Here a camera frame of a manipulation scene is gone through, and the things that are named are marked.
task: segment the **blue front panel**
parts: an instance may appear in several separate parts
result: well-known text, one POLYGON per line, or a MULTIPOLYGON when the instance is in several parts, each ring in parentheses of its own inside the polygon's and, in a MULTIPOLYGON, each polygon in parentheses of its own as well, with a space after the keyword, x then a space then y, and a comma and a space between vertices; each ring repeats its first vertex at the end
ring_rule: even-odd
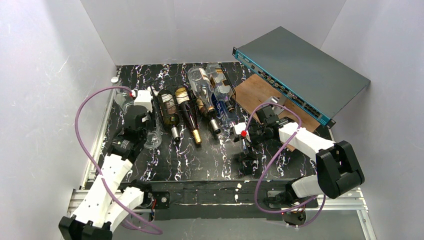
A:
POLYGON ((251 71, 253 71, 257 75, 261 76, 261 78, 263 78, 267 83, 269 83, 271 86, 273 86, 275 89, 277 89, 280 93, 282 93, 284 96, 286 96, 288 99, 290 99, 293 103, 295 103, 300 108, 305 110, 305 112, 307 112, 314 119, 316 119, 321 125, 326 126, 328 124, 328 122, 331 120, 328 116, 324 115, 322 112, 320 112, 316 107, 314 107, 309 102, 305 102, 300 98, 296 99, 297 96, 299 96, 299 95, 297 95, 294 91, 292 91, 289 87, 287 87, 284 83, 282 83, 282 81, 278 80, 277 78, 275 78, 271 74, 264 71, 264 69, 261 66, 256 64, 256 62, 252 61, 250 58, 245 56, 239 50, 235 51, 234 57, 235 57, 235 59, 240 61, 243 65, 248 67, 251 71), (283 89, 276 87, 276 84, 279 85, 279 86, 283 86, 282 87, 283 89), (315 112, 311 113, 308 110, 306 110, 306 108, 308 106, 312 107, 315 112))

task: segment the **white wall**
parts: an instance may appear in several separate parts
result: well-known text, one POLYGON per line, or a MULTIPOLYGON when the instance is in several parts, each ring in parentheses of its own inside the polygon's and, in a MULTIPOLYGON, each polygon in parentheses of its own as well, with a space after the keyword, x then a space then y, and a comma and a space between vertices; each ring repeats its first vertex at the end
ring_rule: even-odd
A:
POLYGON ((234 61, 283 26, 320 47, 346 0, 81 0, 116 65, 234 61))
MULTIPOLYGON (((87 164, 75 113, 116 68, 79 0, 0 1, 0 16, 1 238, 60 239, 87 164)), ((89 149, 107 98, 83 112, 89 149)))
POLYGON ((347 0, 322 50, 371 80, 335 118, 378 239, 423 239, 424 2, 347 0))

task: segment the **black marble countertop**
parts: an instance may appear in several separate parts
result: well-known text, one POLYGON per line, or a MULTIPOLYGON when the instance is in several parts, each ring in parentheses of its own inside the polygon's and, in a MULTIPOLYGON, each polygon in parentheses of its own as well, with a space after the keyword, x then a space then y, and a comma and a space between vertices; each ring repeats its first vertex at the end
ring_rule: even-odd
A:
MULTIPOLYGON (((124 86, 138 90, 146 89, 148 81, 180 74, 183 76, 183 81, 189 84, 186 73, 193 66, 206 67, 206 63, 126 65, 122 66, 119 78, 124 86)), ((235 86, 253 74, 239 62, 225 62, 223 67, 235 86)), ((247 121, 249 115, 240 106, 236 107, 236 113, 240 122, 247 121)), ((111 141, 111 137, 122 122, 123 114, 118 105, 113 103, 103 146, 107 146, 111 141)), ((213 135, 208 120, 202 119, 200 114, 198 114, 198 123, 203 140, 201 146, 194 143, 193 136, 184 123, 179 126, 182 138, 177 146, 171 142, 171 133, 162 128, 161 145, 157 149, 144 149, 124 181, 130 182, 134 179, 146 181, 254 180, 260 177, 266 164, 282 145, 277 140, 269 140, 258 146, 255 149, 258 156, 257 167, 253 175, 244 175, 240 171, 240 163, 234 159, 235 155, 243 149, 242 142, 234 143, 233 136, 230 135, 226 126, 222 127, 221 134, 213 135)), ((323 126, 318 127, 314 133, 331 139, 329 130, 323 126)), ((103 163, 105 153, 106 149, 103 149, 99 158, 100 164, 103 163)), ((274 162, 265 179, 292 179, 314 173, 315 166, 312 160, 298 150, 290 152, 285 149, 274 162)))

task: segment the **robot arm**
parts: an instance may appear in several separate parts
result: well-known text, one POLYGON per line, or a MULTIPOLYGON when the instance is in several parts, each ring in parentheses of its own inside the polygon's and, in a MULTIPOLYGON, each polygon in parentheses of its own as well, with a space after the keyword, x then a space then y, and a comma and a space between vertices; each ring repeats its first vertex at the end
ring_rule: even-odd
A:
POLYGON ((298 130, 297 123, 288 118, 279 119, 271 106, 256 113, 262 125, 249 128, 245 139, 251 145, 268 139, 285 143, 297 131, 289 144, 316 164, 316 175, 300 177, 286 185, 286 191, 280 196, 282 202, 292 204, 301 198, 320 194, 335 199, 364 183, 364 174, 350 143, 324 139, 303 127, 298 130))
MULTIPOLYGON (((102 175, 94 181, 82 203, 71 217, 63 217, 59 229, 65 240, 110 240, 112 233, 128 215, 106 191, 102 179, 112 193, 118 190, 124 176, 131 170, 137 156, 144 149, 147 132, 153 130, 152 96, 148 90, 139 90, 134 105, 126 109, 124 124, 107 147, 107 156, 101 167, 102 175)), ((141 205, 146 189, 131 184, 119 201, 133 210, 141 205)))

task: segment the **wooden board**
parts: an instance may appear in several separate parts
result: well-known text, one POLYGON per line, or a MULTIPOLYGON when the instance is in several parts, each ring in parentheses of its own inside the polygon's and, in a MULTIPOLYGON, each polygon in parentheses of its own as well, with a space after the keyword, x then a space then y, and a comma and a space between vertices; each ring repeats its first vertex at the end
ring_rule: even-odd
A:
MULTIPOLYGON (((252 75, 240 85, 235 87, 235 92, 236 102, 249 114, 251 114, 259 104, 265 102, 268 98, 272 96, 279 98, 282 95, 277 89, 273 88, 269 83, 267 83, 257 74, 252 75)), ((284 106, 292 110, 300 117, 300 119, 302 120, 301 126, 303 128, 306 128, 306 130, 313 132, 320 125, 320 123, 315 120, 315 118, 310 116, 303 109, 294 104, 291 100, 287 99, 284 103, 284 106)), ((283 111, 280 115, 278 115, 278 117, 289 117, 290 119, 293 119, 294 121, 299 123, 298 119, 286 110, 283 111)), ((253 118, 259 122, 256 114, 253 116, 253 118)), ((290 149, 290 151, 293 151, 295 148, 289 145, 288 149, 290 149)))

